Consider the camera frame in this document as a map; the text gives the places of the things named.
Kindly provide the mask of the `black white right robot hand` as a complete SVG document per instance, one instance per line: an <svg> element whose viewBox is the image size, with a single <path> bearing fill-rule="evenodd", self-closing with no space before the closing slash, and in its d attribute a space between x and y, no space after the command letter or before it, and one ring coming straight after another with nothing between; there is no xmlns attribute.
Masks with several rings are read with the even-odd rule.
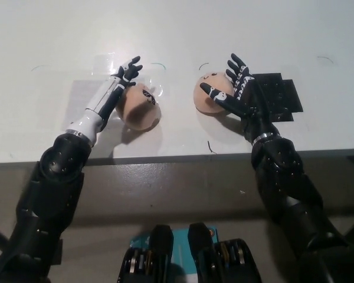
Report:
<svg viewBox="0 0 354 283"><path fill-rule="evenodd" d="M262 140L280 139L280 133L271 121L261 85L248 65L234 53L227 65L225 75L232 84L233 95L206 82L200 83L200 88L217 105L240 118L241 132L252 145Z"/></svg>

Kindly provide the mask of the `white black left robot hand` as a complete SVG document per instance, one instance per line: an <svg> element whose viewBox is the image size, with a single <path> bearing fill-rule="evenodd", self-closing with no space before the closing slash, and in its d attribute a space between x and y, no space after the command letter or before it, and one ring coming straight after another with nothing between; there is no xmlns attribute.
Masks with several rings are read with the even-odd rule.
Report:
<svg viewBox="0 0 354 283"><path fill-rule="evenodd" d="M83 115L67 127L66 133L77 136L93 147L97 135L103 131L125 90L135 85L133 81L143 68L136 56L119 66L99 87L85 107Z"/></svg>

